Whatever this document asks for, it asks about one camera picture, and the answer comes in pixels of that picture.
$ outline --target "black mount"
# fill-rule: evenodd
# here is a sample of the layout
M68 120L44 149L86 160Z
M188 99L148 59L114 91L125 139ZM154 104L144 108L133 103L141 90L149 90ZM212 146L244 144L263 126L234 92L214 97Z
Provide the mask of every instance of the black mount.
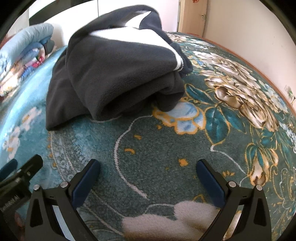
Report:
M229 241L271 241L271 221L263 188L242 188L215 172L206 160L196 164L197 175L220 212L199 241L221 241L238 206L244 205L239 222Z
M30 200L30 180L42 166L41 156L35 155L12 176L17 160L12 159L0 170L0 240L18 240L15 236L18 233L15 212Z
M50 189L35 185L31 194L28 189L29 181L42 165L42 158L35 155L11 177L8 176L16 169L16 160L11 160L0 170L0 240L18 240L15 231L7 221L9 217L14 217L15 211L20 206L30 200L25 223L26 241L68 241L63 234L60 220L55 215L54 206L58 206L75 240L97 241L76 209L83 205L98 178L100 163L91 159L70 182L62 182L58 187ZM221 208L199 241L221 241L240 205L244 205L240 219L232 237L228 240L271 241L269 209L264 190L260 185L254 188L243 188L234 181L227 182L204 159L197 162L196 172L213 204ZM295 220L294 217L287 230L292 230ZM285 231L280 240L296 239L291 239L291 235Z
M75 240L97 241L76 208L83 205L99 173L100 163L91 159L70 182L62 182L50 189L35 185L27 213L25 240L68 241L53 209L53 206L58 206Z

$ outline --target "green floral carpet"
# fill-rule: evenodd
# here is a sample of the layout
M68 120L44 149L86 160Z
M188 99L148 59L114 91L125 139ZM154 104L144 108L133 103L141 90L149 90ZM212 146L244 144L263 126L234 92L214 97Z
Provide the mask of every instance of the green floral carpet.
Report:
M125 240L125 220L143 214L152 222L167 222L169 231L184 227L178 210L198 216L195 205L211 203L195 170L204 158L227 181L263 186L276 240L296 211L296 119L289 105L228 51L193 36L169 36L194 66L175 109L161 112L152 105L136 116L105 122L83 116L47 132L45 97L61 49L2 110L0 164L16 158L22 165L41 155L44 167L32 189L36 183L57 186L98 159L102 173L79 213L99 240L111 241Z

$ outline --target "folded blanket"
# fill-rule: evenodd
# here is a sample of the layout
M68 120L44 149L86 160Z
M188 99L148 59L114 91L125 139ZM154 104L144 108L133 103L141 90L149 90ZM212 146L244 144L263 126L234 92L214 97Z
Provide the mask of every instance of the folded blanket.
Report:
M22 51L31 43L40 42L50 37L54 27L49 23L42 23L27 27L13 36L0 49L0 74L8 72L17 61Z
M19 61L20 59L22 59L25 55L28 55L29 52L32 52L33 49L41 49L43 48L43 45L39 42L34 42L34 43L30 43L21 53L20 55L17 57L16 61Z
M31 44L30 46L39 48L29 50L13 65L5 78L0 82L0 97L6 97L15 90L49 56L49 54L45 55L46 51L40 43Z
M169 111L184 94L192 64L161 29L158 13L136 5L78 30L53 69L46 128L83 114L107 120L140 110L150 97Z

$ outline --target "folded jacket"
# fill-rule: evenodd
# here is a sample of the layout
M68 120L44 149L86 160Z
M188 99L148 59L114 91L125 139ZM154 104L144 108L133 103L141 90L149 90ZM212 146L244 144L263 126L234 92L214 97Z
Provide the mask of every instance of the folded jacket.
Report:
M192 64L161 29L158 13L136 5L93 20L69 40L46 98L46 128L83 114L107 120L142 108L150 97L170 111Z
M13 36L0 49L0 74L10 70L21 52L33 42L40 42L53 33L54 27L50 23L29 26Z

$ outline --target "bolt head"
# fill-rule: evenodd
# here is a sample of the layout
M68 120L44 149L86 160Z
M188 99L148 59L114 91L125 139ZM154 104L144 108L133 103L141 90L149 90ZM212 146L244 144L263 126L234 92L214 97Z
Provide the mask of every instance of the bolt head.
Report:
M62 182L62 183L60 184L60 186L61 186L62 188L65 188L65 187L68 186L68 182Z
M38 191L40 189L40 185L39 184L35 184L33 186L34 191Z
M258 191L261 191L263 188L260 185L256 185Z
M230 181L230 182L228 183L228 185L229 185L230 187L232 187L232 188L234 188L234 187L237 186L237 184L236 184L234 181Z

